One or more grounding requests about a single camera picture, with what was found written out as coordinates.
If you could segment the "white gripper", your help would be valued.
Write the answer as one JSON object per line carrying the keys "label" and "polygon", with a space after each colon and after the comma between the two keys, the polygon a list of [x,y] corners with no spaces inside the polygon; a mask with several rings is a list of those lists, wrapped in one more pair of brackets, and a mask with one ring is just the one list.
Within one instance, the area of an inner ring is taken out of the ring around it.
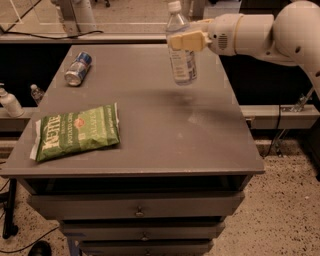
{"label": "white gripper", "polygon": [[217,55],[234,56],[235,34],[242,14],[223,14],[216,18],[192,21],[190,24],[207,24],[208,34],[201,30],[181,32],[168,37],[167,44],[174,50],[202,51],[207,46]]}

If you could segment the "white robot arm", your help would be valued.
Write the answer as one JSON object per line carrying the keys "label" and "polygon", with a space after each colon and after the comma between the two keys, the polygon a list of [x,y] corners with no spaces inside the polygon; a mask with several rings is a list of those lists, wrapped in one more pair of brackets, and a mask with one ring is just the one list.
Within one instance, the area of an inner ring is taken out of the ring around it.
{"label": "white robot arm", "polygon": [[193,22],[170,35],[167,44],[174,50],[209,48],[217,55],[298,66],[320,96],[320,7],[310,1],[295,1],[276,16],[223,14]]}

